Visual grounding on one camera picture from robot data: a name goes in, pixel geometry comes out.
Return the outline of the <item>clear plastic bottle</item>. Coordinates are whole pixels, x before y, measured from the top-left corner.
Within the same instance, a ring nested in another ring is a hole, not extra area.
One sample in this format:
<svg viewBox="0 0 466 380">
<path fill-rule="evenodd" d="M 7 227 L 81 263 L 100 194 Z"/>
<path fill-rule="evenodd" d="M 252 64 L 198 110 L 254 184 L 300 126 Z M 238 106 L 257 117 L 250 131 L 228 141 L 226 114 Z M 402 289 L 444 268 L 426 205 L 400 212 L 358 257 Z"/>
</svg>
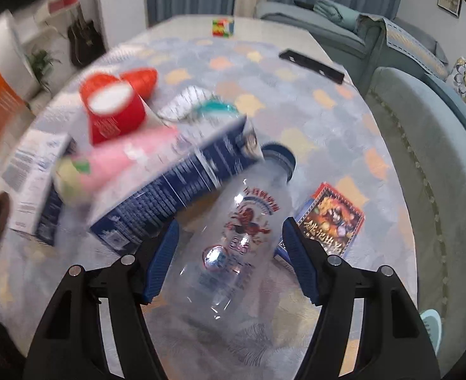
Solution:
<svg viewBox="0 0 466 380">
<path fill-rule="evenodd" d="M 257 332 L 248 301 L 273 258 L 292 199 L 296 159 L 280 143 L 224 186 L 199 230 L 177 251 L 164 293 L 172 320 L 166 340 L 224 345 Z"/>
</svg>

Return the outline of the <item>blue milk carton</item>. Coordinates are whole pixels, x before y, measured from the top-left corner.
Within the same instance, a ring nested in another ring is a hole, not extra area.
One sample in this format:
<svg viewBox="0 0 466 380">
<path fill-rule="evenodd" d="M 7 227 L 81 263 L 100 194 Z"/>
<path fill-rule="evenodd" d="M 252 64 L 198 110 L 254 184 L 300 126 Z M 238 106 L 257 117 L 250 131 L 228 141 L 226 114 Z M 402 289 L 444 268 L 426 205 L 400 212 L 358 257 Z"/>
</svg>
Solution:
<svg viewBox="0 0 466 380">
<path fill-rule="evenodd" d="M 244 115 L 216 114 L 173 128 L 174 137 L 96 195 L 89 231 L 119 255 L 135 252 L 170 217 L 262 158 Z"/>
</svg>

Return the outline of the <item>large orange paper cup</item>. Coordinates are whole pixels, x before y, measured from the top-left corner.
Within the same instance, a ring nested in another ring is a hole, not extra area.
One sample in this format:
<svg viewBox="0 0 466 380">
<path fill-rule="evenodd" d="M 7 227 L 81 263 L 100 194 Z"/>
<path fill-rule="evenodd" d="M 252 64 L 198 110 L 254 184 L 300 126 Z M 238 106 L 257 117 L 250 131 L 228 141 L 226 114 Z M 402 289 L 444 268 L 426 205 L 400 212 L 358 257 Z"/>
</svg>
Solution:
<svg viewBox="0 0 466 380">
<path fill-rule="evenodd" d="M 0 135 L 39 87 L 10 11 L 0 14 Z"/>
</svg>

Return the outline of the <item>white milk carton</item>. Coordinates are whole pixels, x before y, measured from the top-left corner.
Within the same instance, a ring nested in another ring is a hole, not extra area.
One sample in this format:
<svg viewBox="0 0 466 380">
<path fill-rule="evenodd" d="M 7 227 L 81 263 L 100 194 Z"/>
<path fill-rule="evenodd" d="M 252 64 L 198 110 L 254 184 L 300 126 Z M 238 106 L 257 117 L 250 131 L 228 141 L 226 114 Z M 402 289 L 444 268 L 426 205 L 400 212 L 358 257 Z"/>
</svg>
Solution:
<svg viewBox="0 0 466 380">
<path fill-rule="evenodd" d="M 75 148 L 66 133 L 25 133 L 1 175 L 11 201 L 7 225 L 12 231 L 54 245 L 63 207 L 54 185 L 54 169 Z"/>
</svg>

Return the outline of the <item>light blue laundry basket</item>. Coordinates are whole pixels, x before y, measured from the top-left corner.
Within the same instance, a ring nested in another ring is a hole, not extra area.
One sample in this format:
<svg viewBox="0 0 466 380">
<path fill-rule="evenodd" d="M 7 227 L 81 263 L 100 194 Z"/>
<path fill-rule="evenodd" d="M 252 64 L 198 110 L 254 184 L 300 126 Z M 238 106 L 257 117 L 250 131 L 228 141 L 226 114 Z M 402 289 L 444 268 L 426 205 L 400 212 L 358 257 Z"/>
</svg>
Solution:
<svg viewBox="0 0 466 380">
<path fill-rule="evenodd" d="M 429 340 L 434 349 L 434 353 L 438 354 L 443 333 L 440 314 L 434 309 L 428 309 L 423 311 L 420 317 L 424 327 L 427 330 Z"/>
</svg>

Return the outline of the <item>colourful card box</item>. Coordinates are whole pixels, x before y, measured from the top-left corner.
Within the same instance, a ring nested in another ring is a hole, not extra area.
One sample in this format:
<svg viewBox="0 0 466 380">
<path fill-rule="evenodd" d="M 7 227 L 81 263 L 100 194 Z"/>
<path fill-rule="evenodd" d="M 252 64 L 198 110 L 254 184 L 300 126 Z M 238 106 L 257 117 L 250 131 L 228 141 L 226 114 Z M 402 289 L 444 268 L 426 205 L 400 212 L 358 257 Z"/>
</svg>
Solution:
<svg viewBox="0 0 466 380">
<path fill-rule="evenodd" d="M 365 216 L 335 187 L 321 183 L 294 219 L 303 235 L 319 242 L 327 255 L 342 257 L 356 239 Z"/>
</svg>

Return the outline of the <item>pink green yogurt bottle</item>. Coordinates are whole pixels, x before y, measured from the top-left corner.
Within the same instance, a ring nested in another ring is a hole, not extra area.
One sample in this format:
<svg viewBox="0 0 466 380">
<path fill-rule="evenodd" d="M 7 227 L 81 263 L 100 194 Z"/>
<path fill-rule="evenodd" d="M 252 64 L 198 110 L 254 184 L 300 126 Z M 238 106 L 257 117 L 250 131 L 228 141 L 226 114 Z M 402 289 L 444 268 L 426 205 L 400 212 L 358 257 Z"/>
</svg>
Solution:
<svg viewBox="0 0 466 380">
<path fill-rule="evenodd" d="M 178 129 L 158 126 L 104 142 L 87 153 L 60 158 L 53 185 L 67 205 L 89 202 L 99 190 L 135 164 L 175 140 Z"/>
</svg>

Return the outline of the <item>teal sofa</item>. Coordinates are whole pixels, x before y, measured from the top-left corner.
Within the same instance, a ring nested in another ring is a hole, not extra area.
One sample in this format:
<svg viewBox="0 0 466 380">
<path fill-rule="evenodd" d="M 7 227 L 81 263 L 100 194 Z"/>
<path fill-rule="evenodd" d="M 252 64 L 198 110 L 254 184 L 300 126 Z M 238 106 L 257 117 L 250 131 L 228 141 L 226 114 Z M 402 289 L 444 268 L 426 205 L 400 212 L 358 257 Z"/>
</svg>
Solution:
<svg viewBox="0 0 466 380">
<path fill-rule="evenodd" d="M 440 314 L 438 360 L 448 372 L 466 350 L 466 104 L 446 83 L 447 60 L 432 36 L 362 12 L 353 33 L 314 5 L 266 1 L 254 14 L 309 31 L 374 114 L 409 209 L 419 304 Z"/>
</svg>

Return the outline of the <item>red paper cup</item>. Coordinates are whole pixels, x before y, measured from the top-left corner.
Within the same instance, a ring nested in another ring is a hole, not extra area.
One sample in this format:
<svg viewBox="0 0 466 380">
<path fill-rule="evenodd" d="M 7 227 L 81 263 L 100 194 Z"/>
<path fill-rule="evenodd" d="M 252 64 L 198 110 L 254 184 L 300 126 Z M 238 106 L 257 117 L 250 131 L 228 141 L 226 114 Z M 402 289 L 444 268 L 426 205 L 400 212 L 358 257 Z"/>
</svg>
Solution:
<svg viewBox="0 0 466 380">
<path fill-rule="evenodd" d="M 141 97 L 127 81 L 116 76 L 93 74 L 83 81 L 79 93 L 93 146 L 127 135 L 145 122 Z"/>
</svg>

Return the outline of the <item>patterned table cloth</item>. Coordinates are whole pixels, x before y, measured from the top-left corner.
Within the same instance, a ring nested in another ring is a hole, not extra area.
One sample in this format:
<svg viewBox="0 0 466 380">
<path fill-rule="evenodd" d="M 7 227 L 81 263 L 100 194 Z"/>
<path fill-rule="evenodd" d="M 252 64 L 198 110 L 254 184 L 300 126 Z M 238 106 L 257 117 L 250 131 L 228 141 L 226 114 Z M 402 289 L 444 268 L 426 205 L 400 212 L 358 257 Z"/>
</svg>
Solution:
<svg viewBox="0 0 466 380">
<path fill-rule="evenodd" d="M 371 111 L 350 84 L 337 85 L 289 64 L 276 46 L 240 40 L 147 40 L 117 46 L 88 68 L 117 75 L 157 69 L 151 105 L 162 107 L 187 87 L 211 90 L 246 114 L 264 142 L 295 155 L 294 208 L 322 183 L 343 193 L 366 220 L 345 252 L 362 269 L 392 266 L 416 296 L 416 249 L 391 156 Z M 8 231 L 0 249 L 0 322 L 27 352 L 39 320 L 67 268 L 111 264 L 115 255 L 83 223 L 62 212 L 54 245 Z M 218 337 L 182 321 L 163 288 L 143 308 L 151 337 L 171 379 L 290 379 L 304 356 L 318 309 L 295 275 L 271 261 L 239 308 L 236 331 Z"/>
</svg>

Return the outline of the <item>green potted plant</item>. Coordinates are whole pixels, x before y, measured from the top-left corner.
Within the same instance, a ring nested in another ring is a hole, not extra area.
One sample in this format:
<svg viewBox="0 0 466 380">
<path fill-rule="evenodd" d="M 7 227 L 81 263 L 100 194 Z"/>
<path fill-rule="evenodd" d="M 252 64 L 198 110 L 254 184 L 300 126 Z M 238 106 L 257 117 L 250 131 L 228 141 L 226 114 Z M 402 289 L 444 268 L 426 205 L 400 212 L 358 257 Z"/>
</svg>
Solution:
<svg viewBox="0 0 466 380">
<path fill-rule="evenodd" d="M 60 64 L 61 61 L 53 55 L 53 52 L 41 48 L 35 48 L 26 58 L 40 86 L 40 90 L 50 93 L 51 88 L 48 77 L 52 73 L 54 65 Z"/>
</svg>

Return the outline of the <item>black remote control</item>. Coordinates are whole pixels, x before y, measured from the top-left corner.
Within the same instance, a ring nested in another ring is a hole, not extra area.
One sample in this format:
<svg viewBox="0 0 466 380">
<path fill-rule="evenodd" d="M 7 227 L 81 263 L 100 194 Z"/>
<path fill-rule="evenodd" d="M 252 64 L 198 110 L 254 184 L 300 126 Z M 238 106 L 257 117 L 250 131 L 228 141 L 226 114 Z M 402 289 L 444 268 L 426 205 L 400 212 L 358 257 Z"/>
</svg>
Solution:
<svg viewBox="0 0 466 380">
<path fill-rule="evenodd" d="M 345 74 L 339 70 L 333 69 L 331 66 L 321 63 L 315 59 L 309 58 L 300 52 L 285 50 L 278 54 L 282 60 L 291 62 L 292 64 L 303 67 L 306 70 L 311 70 L 321 76 L 333 81 L 335 84 L 341 85 L 344 82 Z"/>
</svg>

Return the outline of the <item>black guitar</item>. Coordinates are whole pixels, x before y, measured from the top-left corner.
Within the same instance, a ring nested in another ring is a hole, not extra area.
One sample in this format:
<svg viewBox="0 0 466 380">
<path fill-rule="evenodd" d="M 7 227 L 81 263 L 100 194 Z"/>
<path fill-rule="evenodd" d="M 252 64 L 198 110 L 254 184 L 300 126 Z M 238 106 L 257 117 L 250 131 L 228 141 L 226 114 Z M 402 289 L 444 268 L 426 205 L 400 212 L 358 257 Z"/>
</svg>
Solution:
<svg viewBox="0 0 466 380">
<path fill-rule="evenodd" d="M 76 8 L 76 18 L 67 29 L 70 41 L 71 63 L 78 69 L 83 69 L 96 61 L 106 52 L 103 38 L 96 30 L 92 20 L 86 21 L 81 3 Z"/>
</svg>

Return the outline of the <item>folded teal blanket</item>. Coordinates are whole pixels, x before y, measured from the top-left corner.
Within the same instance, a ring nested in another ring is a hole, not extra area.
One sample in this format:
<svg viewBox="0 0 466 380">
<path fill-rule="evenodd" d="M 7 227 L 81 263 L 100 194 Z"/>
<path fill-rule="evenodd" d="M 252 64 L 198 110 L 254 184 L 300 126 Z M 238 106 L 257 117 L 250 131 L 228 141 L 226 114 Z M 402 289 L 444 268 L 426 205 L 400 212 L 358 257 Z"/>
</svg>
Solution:
<svg viewBox="0 0 466 380">
<path fill-rule="evenodd" d="M 357 31 L 357 23 L 360 13 L 341 3 L 332 0 L 318 0 L 314 5 L 314 12 L 325 17 L 342 29 L 351 32 Z"/>
</svg>

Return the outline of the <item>rubiks cube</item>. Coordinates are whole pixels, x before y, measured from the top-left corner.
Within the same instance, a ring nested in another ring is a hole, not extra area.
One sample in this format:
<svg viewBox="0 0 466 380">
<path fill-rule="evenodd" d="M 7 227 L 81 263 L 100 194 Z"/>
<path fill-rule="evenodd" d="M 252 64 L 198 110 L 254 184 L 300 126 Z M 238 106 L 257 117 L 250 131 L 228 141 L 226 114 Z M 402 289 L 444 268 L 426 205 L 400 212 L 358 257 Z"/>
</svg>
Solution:
<svg viewBox="0 0 466 380">
<path fill-rule="evenodd" d="M 213 19 L 211 23 L 213 37 L 231 38 L 234 36 L 234 19 L 221 18 Z"/>
</svg>

